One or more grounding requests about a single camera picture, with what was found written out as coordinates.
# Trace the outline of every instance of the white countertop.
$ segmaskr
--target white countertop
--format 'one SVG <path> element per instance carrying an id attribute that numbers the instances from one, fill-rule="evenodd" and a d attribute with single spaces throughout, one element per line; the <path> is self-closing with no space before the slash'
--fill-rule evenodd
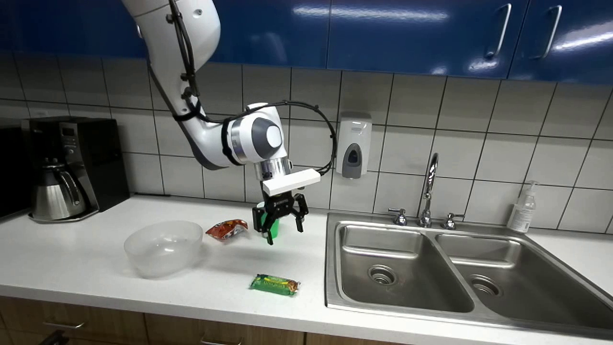
<path id="1" fill-rule="evenodd" d="M 303 235 L 295 233 L 292 217 L 284 219 L 274 246 L 251 231 L 228 246 L 205 237 L 204 263 L 161 281 L 136 277 L 123 252 L 129 235 L 154 223 L 192 221 L 209 229 L 226 219 L 251 223 L 251 210 L 133 198 L 75 225 L 6 221 L 0 225 L 0 296 L 399 344 L 610 344 L 328 309 L 326 215 L 309 215 Z M 613 296 L 612 237 L 533 233 L 531 238 Z M 295 298 L 253 292 L 255 275 L 294 279 L 301 290 Z"/>

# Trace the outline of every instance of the bottle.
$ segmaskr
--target bottle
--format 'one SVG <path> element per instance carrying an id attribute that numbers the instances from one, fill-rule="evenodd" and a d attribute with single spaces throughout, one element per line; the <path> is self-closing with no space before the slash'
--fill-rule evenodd
<path id="1" fill-rule="evenodd" d="M 537 185 L 529 183 L 514 204 L 514 212 L 506 227 L 516 233 L 529 233 L 537 212 Z"/>

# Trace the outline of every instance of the coffee maker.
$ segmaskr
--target coffee maker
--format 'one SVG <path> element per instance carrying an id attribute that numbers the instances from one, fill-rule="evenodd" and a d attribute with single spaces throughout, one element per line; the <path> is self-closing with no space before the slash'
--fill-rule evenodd
<path id="1" fill-rule="evenodd" d="M 77 223 L 131 196 L 115 120 L 31 120 L 27 133 L 37 223 Z"/>

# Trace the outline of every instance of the faucet handle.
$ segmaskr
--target faucet handle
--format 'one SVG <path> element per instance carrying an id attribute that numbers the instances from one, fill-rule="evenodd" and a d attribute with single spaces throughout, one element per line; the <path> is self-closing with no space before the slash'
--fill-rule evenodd
<path id="1" fill-rule="evenodd" d="M 454 231 L 458 221 L 464 221 L 464 215 L 449 214 L 443 229 Z"/>
<path id="2" fill-rule="evenodd" d="M 401 225 L 401 227 L 408 225 L 407 210 L 387 210 L 387 214 L 395 217 L 393 219 L 395 225 Z"/>

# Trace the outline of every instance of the wooden cabinet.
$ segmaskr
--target wooden cabinet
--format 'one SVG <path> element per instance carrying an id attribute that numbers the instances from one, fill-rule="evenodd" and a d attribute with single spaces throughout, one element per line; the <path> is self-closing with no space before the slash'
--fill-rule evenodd
<path id="1" fill-rule="evenodd" d="M 92 307 L 0 300 L 0 315 L 14 344 L 43 342 L 66 330 L 73 344 L 146 344 L 144 317 Z"/>
<path id="2" fill-rule="evenodd" d="M 188 319 L 171 317 L 146 317 L 150 344 L 152 345 L 194 345 L 194 344 L 228 344 L 228 345 L 303 345 L 305 334 L 223 325 L 223 323 L 204 323 Z"/>
<path id="3" fill-rule="evenodd" d="M 307 334 L 307 345 L 391 345 L 391 344 Z"/>

